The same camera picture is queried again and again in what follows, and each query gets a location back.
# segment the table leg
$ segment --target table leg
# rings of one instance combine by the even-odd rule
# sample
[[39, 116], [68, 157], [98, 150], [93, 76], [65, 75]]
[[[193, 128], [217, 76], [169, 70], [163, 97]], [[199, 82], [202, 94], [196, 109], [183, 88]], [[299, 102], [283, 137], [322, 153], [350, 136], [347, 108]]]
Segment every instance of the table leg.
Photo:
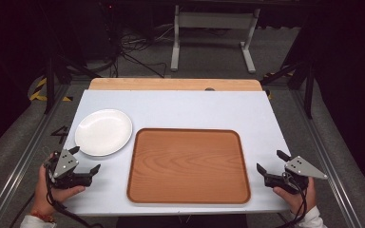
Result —
[[255, 9], [253, 18], [250, 23], [250, 29], [248, 29], [247, 40], [245, 42], [240, 42], [242, 55], [244, 56], [245, 64], [247, 65], [249, 73], [256, 72], [256, 68], [254, 66], [254, 62], [253, 59], [251, 58], [251, 54], [248, 48], [250, 47], [251, 40], [253, 39], [253, 34], [257, 26], [258, 18], [259, 18], [259, 9]]

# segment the tray rim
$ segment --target tray rim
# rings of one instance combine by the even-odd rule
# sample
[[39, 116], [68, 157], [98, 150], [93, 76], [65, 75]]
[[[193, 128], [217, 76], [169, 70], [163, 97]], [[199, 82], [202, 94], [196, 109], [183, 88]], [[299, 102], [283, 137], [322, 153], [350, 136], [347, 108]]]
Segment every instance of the tray rim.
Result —
[[[200, 131], [220, 131], [220, 132], [230, 132], [233, 133], [238, 142], [239, 142], [239, 147], [240, 147], [240, 156], [241, 156], [241, 165], [243, 168], [243, 172], [244, 172], [244, 177], [245, 177], [245, 189], [246, 189], [246, 198], [242, 201], [238, 201], [238, 202], [226, 202], [226, 201], [152, 201], [152, 200], [148, 200], [148, 201], [141, 201], [141, 200], [135, 200], [130, 196], [130, 184], [131, 184], [131, 176], [132, 176], [132, 172], [133, 172], [133, 166], [135, 164], [135, 148], [138, 142], [138, 137], [140, 134], [142, 134], [145, 131], [194, 131], [194, 132], [200, 132]], [[128, 197], [128, 199], [134, 203], [161, 203], [161, 204], [172, 204], [172, 203], [178, 203], [178, 204], [244, 204], [247, 203], [250, 199], [251, 199], [251, 188], [250, 188], [250, 180], [248, 177], [248, 171], [247, 171], [247, 166], [245, 163], [245, 158], [244, 158], [244, 154], [243, 154], [243, 150], [242, 150], [242, 145], [241, 145], [241, 139], [240, 139], [240, 135], [239, 133], [237, 133], [235, 130], [232, 129], [219, 129], [219, 128], [171, 128], [171, 127], [144, 127], [141, 128], [135, 136], [135, 142], [134, 142], [134, 147], [133, 147], [133, 151], [132, 151], [132, 158], [131, 158], [131, 165], [129, 168], [129, 175], [128, 175], [128, 184], [126, 186], [126, 196]]]

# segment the wooden tray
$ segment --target wooden tray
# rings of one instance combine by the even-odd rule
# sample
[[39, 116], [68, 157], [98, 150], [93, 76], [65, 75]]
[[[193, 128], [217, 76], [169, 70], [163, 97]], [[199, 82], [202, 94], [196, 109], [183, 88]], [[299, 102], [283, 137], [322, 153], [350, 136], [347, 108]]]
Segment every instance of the wooden tray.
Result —
[[144, 128], [137, 133], [127, 189], [131, 201], [245, 203], [250, 195], [235, 131]]

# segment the black cable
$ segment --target black cable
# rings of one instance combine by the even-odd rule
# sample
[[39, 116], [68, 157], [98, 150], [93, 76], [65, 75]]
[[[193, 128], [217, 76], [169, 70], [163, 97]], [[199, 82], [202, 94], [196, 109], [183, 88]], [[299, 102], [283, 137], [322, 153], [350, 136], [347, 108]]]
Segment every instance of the black cable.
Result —
[[[109, 63], [106, 63], [103, 66], [99, 66], [99, 67], [88, 69], [88, 70], [91, 71], [91, 72], [94, 72], [94, 73], [102, 72], [103, 70], [106, 70], [106, 69], [110, 68], [115, 63], [116, 59], [117, 59], [116, 57], [111, 58], [111, 61]], [[67, 71], [69, 71], [73, 75], [85, 75], [85, 73], [83, 73], [79, 70], [74, 70], [74, 69], [69, 69], [68, 68]]]
[[198, 30], [198, 31], [202, 31], [202, 32], [205, 32], [205, 33], [209, 33], [209, 34], [212, 34], [212, 35], [216, 35], [218, 37], [222, 37], [223, 35], [227, 34], [227, 32], [230, 30], [230, 29], [225, 29], [225, 28], [220, 28], [220, 29], [217, 29], [217, 28], [198, 28], [198, 29], [194, 29], [194, 30]]
[[94, 223], [92, 225], [88, 224], [85, 220], [83, 220], [82, 218], [78, 217], [77, 215], [69, 212], [66, 210], [66, 207], [59, 201], [55, 200], [54, 197], [52, 196], [51, 193], [51, 183], [50, 183], [50, 178], [49, 178], [49, 169], [50, 169], [50, 162], [47, 161], [45, 163], [45, 168], [46, 168], [46, 185], [47, 185], [47, 200], [48, 203], [53, 206], [53, 208], [63, 214], [64, 216], [67, 216], [71, 219], [74, 219], [75, 221], [78, 221], [79, 223], [81, 223], [82, 225], [84, 225], [87, 228], [92, 228], [92, 227], [101, 227], [104, 228], [104, 226], [100, 223]]
[[118, 78], [118, 61], [116, 61], [114, 64], [114, 73], [115, 73], [115, 77]]
[[[128, 36], [128, 39], [126, 41], [123, 41], [124, 37], [126, 36]], [[131, 35], [124, 35], [122, 38], [121, 48], [123, 49], [124, 52], [126, 50], [128, 50], [127, 53], [130, 53], [133, 50], [142, 51], [149, 48], [152, 45], [149, 42], [147, 42], [146, 39], [135, 39], [135, 38], [131, 39], [130, 36]]]
[[13, 227], [14, 223], [16, 223], [16, 221], [19, 219], [20, 215], [22, 215], [22, 213], [25, 211], [26, 207], [29, 205], [29, 203], [31, 202], [31, 200], [32, 200], [33, 197], [34, 197], [34, 193], [31, 194], [31, 196], [29, 197], [29, 199], [23, 205], [22, 209], [20, 209], [20, 211], [17, 213], [16, 217], [13, 219], [13, 221], [10, 224], [10, 228]]
[[152, 69], [151, 67], [147, 66], [146, 64], [142, 63], [141, 61], [139, 61], [139, 60], [135, 59], [134, 57], [132, 57], [132, 56], [130, 56], [130, 55], [128, 55], [128, 54], [126, 54], [126, 53], [122, 53], [121, 55], [122, 55], [122, 56], [123, 56], [126, 60], [128, 60], [128, 59], [127, 59], [125, 56], [127, 56], [128, 58], [131, 58], [131, 59], [132, 59], [133, 61], [135, 61], [135, 62], [133, 62], [133, 61], [131, 61], [131, 60], [128, 60], [128, 61], [130, 61], [130, 62], [132, 62], [132, 63], [135, 63], [135, 64], [139, 64], [139, 65], [141, 65], [141, 66], [143, 66], [143, 67], [146, 67], [146, 68], [150, 69], [150, 71], [152, 71], [152, 72], [154, 72], [155, 74], [159, 75], [161, 78], [164, 78], [165, 68], [164, 68], [163, 75], [162, 75], [162, 74], [160, 74], [159, 72], [157, 72], [156, 70]]
[[284, 215], [283, 214], [281, 214], [281, 213], [277, 213], [278, 214], [278, 216], [280, 217], [280, 219], [282, 219], [283, 220], [283, 222], [284, 223], [287, 223], [288, 222], [288, 220], [284, 217]]
[[[296, 188], [298, 189], [298, 191], [301, 194], [301, 198], [303, 199], [303, 203], [300, 205], [300, 207], [298, 208], [298, 211], [296, 213], [296, 216], [293, 220], [286, 222], [285, 224], [277, 227], [277, 228], [284, 228], [284, 227], [290, 227], [290, 226], [294, 226], [296, 225], [298, 222], [300, 222], [301, 220], [304, 219], [304, 217], [307, 214], [307, 200], [306, 200], [306, 195], [307, 195], [307, 189], [305, 190], [305, 194], [303, 193], [303, 191], [301, 191], [301, 188], [298, 186], [298, 184], [296, 183], [296, 181], [294, 180], [294, 178], [292, 177], [292, 175], [290, 175], [289, 173], [286, 173], [286, 175], [288, 175], [289, 177], [289, 181], [291, 181], [292, 184], [294, 184], [296, 186]], [[298, 218], [298, 213], [300, 212], [301, 206], [303, 207], [303, 213], [301, 214], [301, 216]]]

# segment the human hand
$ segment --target human hand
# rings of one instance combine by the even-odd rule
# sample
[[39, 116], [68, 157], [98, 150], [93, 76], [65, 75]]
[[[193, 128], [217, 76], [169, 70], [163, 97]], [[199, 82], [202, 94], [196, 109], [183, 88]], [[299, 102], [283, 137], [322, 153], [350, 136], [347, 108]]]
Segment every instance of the human hand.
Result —
[[[51, 193], [55, 200], [64, 202], [66, 199], [85, 191], [85, 189], [84, 186], [75, 186], [68, 189], [52, 188]], [[44, 165], [41, 165], [38, 172], [38, 182], [35, 186], [34, 203], [31, 207], [31, 213], [38, 213], [41, 216], [52, 216], [55, 209], [48, 203], [47, 193], [46, 168]]]
[[[301, 207], [300, 212], [302, 212], [303, 208], [302, 208], [301, 204], [303, 203], [303, 198], [300, 193], [292, 195], [280, 187], [274, 187], [274, 192], [278, 196], [282, 197], [290, 205], [290, 211], [293, 214], [296, 214], [300, 207]], [[313, 207], [315, 207], [317, 205], [316, 204], [316, 189], [314, 187], [314, 179], [311, 177], [309, 177], [306, 202], [307, 202], [307, 212], [309, 212]]]

